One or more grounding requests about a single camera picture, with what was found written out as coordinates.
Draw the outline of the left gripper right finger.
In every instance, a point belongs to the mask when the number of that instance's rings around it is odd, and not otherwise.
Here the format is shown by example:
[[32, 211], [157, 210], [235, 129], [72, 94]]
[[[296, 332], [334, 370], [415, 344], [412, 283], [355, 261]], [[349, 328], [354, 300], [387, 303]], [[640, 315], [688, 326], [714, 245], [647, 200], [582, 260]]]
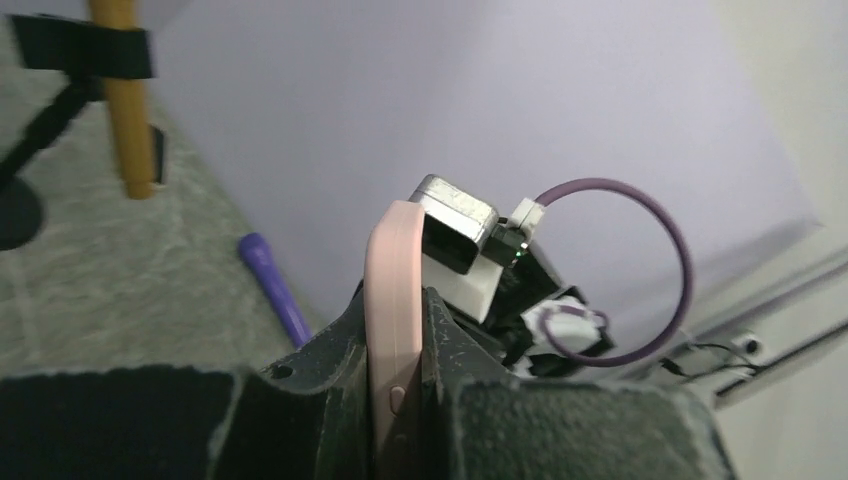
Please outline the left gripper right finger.
[[423, 294], [421, 462], [428, 479], [733, 479], [716, 422], [690, 391], [521, 379]]

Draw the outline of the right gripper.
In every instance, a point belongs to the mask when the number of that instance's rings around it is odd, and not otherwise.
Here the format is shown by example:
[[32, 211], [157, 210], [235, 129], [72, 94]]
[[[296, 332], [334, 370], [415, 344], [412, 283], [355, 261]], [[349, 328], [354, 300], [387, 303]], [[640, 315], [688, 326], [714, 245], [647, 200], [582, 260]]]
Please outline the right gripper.
[[499, 343], [496, 357], [526, 378], [570, 376], [583, 365], [559, 352], [591, 358], [615, 346], [606, 314], [588, 307], [575, 285], [564, 283], [544, 251], [528, 247], [501, 276], [483, 331]]

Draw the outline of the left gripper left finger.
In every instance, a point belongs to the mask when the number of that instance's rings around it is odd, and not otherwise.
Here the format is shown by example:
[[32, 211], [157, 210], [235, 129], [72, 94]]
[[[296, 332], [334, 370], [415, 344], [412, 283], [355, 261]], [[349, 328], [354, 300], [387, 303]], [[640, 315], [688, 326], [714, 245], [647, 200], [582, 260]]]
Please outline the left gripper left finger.
[[1, 382], [5, 479], [364, 479], [363, 304], [262, 371], [153, 364]]

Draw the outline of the pink phone case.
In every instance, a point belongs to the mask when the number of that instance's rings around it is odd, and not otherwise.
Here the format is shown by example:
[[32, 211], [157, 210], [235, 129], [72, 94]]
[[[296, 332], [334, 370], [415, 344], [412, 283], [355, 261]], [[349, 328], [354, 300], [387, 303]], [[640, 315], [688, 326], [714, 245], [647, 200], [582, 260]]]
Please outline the pink phone case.
[[363, 302], [373, 421], [374, 477], [419, 479], [422, 233], [425, 211], [393, 202], [369, 237]]

